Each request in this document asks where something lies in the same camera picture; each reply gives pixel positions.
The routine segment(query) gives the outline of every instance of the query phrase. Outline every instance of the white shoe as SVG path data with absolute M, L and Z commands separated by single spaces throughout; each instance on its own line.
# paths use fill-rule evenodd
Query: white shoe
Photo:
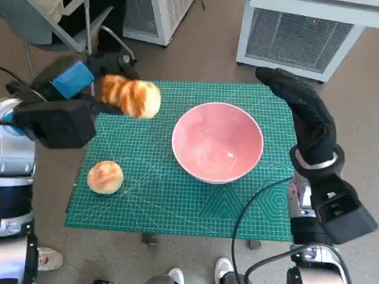
M 178 268 L 173 268 L 168 273 L 168 276 L 170 276 L 176 283 L 178 284 L 184 284 L 184 275 L 183 272 Z
M 233 272 L 234 268 L 229 259 L 220 258 L 214 268 L 214 283 L 220 284 L 220 279 L 228 272 Z
M 38 248 L 38 271 L 57 270 L 63 264 L 63 255 L 48 247 Z

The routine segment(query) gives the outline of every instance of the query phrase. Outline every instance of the floor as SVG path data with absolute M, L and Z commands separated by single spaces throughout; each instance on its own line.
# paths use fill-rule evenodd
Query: floor
M 257 82 L 254 68 L 235 63 L 243 1 L 208 0 L 206 12 L 196 1 L 167 49 L 131 40 L 137 69 L 143 79 Z M 22 42 L 0 21 L 0 65 L 28 77 Z M 366 29 L 333 77 L 322 87 L 322 97 L 335 117 L 338 142 L 346 153 L 344 177 L 357 189 L 361 201 L 379 221 L 379 30 Z M 36 71 L 60 54 L 32 50 Z M 0 95 L 9 77 L 0 74 Z M 38 148 L 34 185 L 36 231 L 41 245 L 65 255 L 63 267 L 41 273 L 38 283 L 144 283 L 153 275 L 179 266 L 187 283 L 212 283 L 213 266 L 220 256 L 230 257 L 230 240 L 161 236 L 157 247 L 147 247 L 140 235 L 113 231 L 79 230 L 63 226 L 65 208 L 80 165 L 82 150 L 50 151 Z M 379 283 L 379 233 L 340 247 L 354 283 Z M 264 257 L 288 249 L 288 243 L 264 242 L 258 251 L 237 242 L 240 271 Z M 258 270 L 254 283 L 285 283 L 290 261 Z

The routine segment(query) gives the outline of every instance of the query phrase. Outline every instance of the bread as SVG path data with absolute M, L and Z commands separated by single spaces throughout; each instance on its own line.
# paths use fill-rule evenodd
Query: bread
M 100 194 L 112 194 L 116 192 L 124 181 L 123 170 L 112 161 L 97 163 L 87 176 L 89 188 Z
M 150 119 L 159 111 L 161 96 L 159 88 L 152 82 L 105 75 L 101 101 L 121 108 L 126 115 Z

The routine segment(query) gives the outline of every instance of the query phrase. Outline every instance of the black pants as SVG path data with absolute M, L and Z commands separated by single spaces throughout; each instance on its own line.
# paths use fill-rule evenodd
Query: black pants
M 63 0 L 64 6 L 71 0 Z M 95 19 L 107 7 L 113 6 L 103 24 L 113 30 L 119 36 L 123 36 L 123 24 L 126 13 L 126 0 L 91 0 L 89 2 L 89 16 Z M 58 23 L 70 36 L 75 36 L 85 29 L 84 5 L 81 5 L 70 16 L 63 16 Z M 60 39 L 53 34 L 53 43 L 60 42 Z M 98 50 L 102 52 L 115 52 L 121 48 L 120 44 L 106 31 L 99 30 Z
M 241 283 L 243 283 L 243 275 L 239 275 Z M 162 275 L 150 278 L 146 284 L 177 284 L 170 276 Z M 234 272 L 226 273 L 221 279 L 220 284 L 237 284 L 236 276 Z

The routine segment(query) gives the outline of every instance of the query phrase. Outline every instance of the green cutting mat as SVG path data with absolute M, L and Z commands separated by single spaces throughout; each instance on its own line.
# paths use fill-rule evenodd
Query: green cutting mat
M 291 112 L 264 85 L 155 82 L 162 106 L 152 120 L 100 115 L 66 217 L 67 227 L 231 237 L 236 218 L 260 188 L 290 177 L 295 144 Z M 171 135 L 177 120 L 205 102 L 227 102 L 254 117 L 264 153 L 248 175 L 227 185 L 195 180 L 176 162 Z M 89 190 L 86 176 L 99 161 L 113 160 L 126 179 L 113 195 Z M 242 222 L 240 238 L 291 241 L 286 184 L 262 194 Z

